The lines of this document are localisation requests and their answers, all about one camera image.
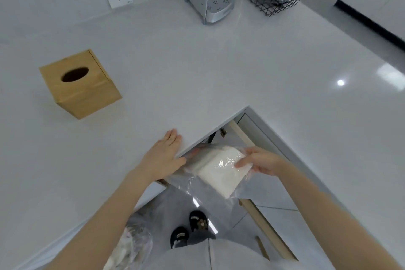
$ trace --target forearm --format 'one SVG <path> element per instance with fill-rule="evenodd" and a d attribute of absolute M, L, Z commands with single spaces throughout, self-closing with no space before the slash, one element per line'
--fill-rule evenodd
<path fill-rule="evenodd" d="M 337 270 L 401 269 L 367 231 L 290 163 L 279 178 Z"/>
<path fill-rule="evenodd" d="M 141 176 L 127 177 L 46 270 L 103 269 L 148 185 Z"/>

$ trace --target person's left hand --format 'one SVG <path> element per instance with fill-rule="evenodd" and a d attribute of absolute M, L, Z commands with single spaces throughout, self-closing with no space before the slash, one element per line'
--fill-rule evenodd
<path fill-rule="evenodd" d="M 141 163 L 134 171 L 145 177 L 145 180 L 150 183 L 173 174 L 186 162 L 184 157 L 175 159 L 181 140 L 182 137 L 177 134 L 176 129 L 169 130 L 143 156 Z"/>

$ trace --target shoe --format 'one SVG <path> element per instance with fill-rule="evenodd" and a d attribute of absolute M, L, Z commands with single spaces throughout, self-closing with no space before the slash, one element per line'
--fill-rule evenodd
<path fill-rule="evenodd" d="M 208 229 L 207 216 L 201 211 L 191 211 L 190 227 L 191 232 L 194 232 L 194 230 L 207 230 Z"/>
<path fill-rule="evenodd" d="M 188 231 L 184 226 L 176 227 L 170 236 L 170 247 L 173 248 L 175 243 L 181 240 L 187 240 L 188 236 Z"/>

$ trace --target pants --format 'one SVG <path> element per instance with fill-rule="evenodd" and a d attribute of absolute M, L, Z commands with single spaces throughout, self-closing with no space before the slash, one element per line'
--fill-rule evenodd
<path fill-rule="evenodd" d="M 190 234 L 188 239 L 183 239 L 177 242 L 173 247 L 181 248 L 186 245 L 197 244 L 203 242 L 205 239 L 216 239 L 215 235 L 207 229 L 196 229 Z"/>

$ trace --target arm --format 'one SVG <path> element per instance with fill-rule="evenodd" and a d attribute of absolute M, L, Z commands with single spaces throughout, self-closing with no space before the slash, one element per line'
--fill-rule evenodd
<path fill-rule="evenodd" d="M 117 245 L 125 223 L 145 189 L 185 164 L 174 159 L 181 136 L 175 129 L 166 133 L 130 171 L 113 195 L 54 258 L 46 270 L 101 270 Z"/>
<path fill-rule="evenodd" d="M 316 240 L 337 270 L 400 270 L 394 258 L 304 174 L 281 157 L 258 147 L 237 166 L 253 163 L 255 171 L 278 176 Z"/>

